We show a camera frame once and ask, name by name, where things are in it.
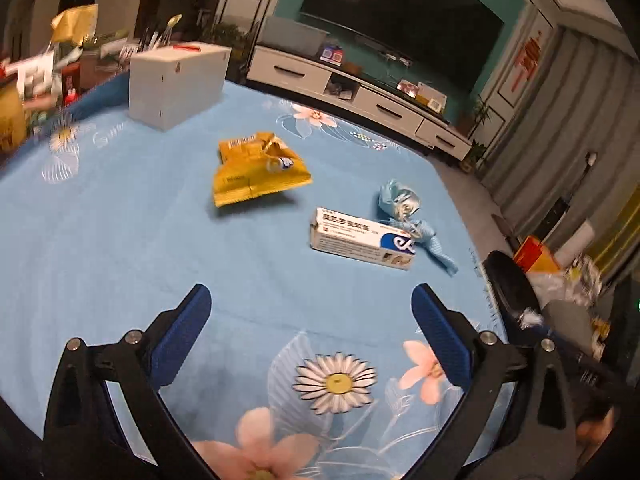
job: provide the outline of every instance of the tv stand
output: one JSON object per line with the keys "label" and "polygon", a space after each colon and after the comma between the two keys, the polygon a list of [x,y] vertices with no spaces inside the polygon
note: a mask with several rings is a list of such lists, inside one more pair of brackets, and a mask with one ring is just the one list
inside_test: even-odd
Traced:
{"label": "tv stand", "polygon": [[[335,78],[353,83],[351,99],[344,100],[328,92]],[[439,148],[458,160],[465,158],[471,142],[455,128],[430,112],[371,82],[325,64],[267,46],[256,46],[247,79],[284,88],[363,116],[382,124],[428,148]]]}

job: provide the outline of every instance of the small box on tv stand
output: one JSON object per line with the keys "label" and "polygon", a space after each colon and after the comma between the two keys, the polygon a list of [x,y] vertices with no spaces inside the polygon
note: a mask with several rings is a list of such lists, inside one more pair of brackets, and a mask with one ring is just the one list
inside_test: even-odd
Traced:
{"label": "small box on tv stand", "polygon": [[320,61],[331,63],[335,66],[340,66],[342,64],[343,57],[344,51],[337,46],[325,46],[320,52]]}
{"label": "small box on tv stand", "polygon": [[231,49],[184,43],[131,56],[129,115],[169,130],[220,100]]}

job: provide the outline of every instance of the white cardboard box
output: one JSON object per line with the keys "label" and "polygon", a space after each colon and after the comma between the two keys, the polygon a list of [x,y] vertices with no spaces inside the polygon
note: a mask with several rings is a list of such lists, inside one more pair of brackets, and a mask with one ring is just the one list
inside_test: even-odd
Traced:
{"label": "white cardboard box", "polygon": [[415,256],[414,241],[402,229],[316,208],[311,247],[363,262],[407,270]]}
{"label": "white cardboard box", "polygon": [[131,56],[129,115],[161,130],[173,128],[220,99],[231,53],[229,47],[195,41],[176,46]]}

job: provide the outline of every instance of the potted plant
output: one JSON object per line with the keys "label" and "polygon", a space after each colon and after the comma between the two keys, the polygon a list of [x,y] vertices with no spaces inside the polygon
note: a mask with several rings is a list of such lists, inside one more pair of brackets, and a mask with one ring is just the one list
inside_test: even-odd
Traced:
{"label": "potted plant", "polygon": [[469,108],[460,114],[456,129],[468,138],[477,126],[484,124],[490,113],[489,105],[480,96],[476,96]]}
{"label": "potted plant", "polygon": [[478,163],[478,160],[482,158],[485,151],[486,146],[474,140],[471,145],[471,149],[466,154],[466,157],[460,161],[460,169],[466,174],[472,173]]}
{"label": "potted plant", "polygon": [[245,34],[233,23],[217,22],[209,33],[203,36],[204,41],[231,47],[231,59],[241,59],[246,46],[248,34]]}

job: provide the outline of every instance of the chip bag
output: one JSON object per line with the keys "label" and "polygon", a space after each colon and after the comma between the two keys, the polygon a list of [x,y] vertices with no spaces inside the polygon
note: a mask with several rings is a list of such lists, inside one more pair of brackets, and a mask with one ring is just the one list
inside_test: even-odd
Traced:
{"label": "chip bag", "polygon": [[17,73],[0,80],[0,152],[10,153],[27,136],[22,100],[15,86]]}
{"label": "chip bag", "polygon": [[93,37],[97,20],[97,4],[64,10],[51,20],[51,28],[53,29],[51,43],[70,41],[75,45],[80,45],[84,38]]}
{"label": "chip bag", "polygon": [[305,163],[271,132],[221,140],[222,166],[213,177],[217,207],[311,184]]}

